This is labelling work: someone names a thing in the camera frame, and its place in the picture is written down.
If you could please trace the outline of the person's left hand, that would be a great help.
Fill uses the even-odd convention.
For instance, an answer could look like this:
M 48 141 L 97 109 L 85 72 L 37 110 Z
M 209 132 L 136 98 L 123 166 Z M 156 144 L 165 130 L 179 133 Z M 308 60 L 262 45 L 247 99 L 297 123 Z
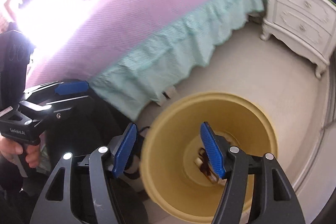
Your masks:
M 1 155 L 11 163 L 14 163 L 14 155 L 21 155 L 23 151 L 26 151 L 26 162 L 30 168 L 36 168 L 41 162 L 40 145 L 28 145 L 23 148 L 19 143 L 1 135 L 0 147 Z

